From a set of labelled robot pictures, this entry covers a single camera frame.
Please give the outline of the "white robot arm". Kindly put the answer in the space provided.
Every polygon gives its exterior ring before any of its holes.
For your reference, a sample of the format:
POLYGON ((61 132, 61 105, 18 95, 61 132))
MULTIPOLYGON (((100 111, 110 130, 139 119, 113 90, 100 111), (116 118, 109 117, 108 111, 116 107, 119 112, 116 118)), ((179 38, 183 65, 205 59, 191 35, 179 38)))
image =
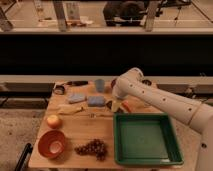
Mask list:
POLYGON ((213 171, 213 106, 142 83, 143 72, 131 68, 116 78, 112 94, 127 95, 150 104, 201 134, 195 171, 213 171))

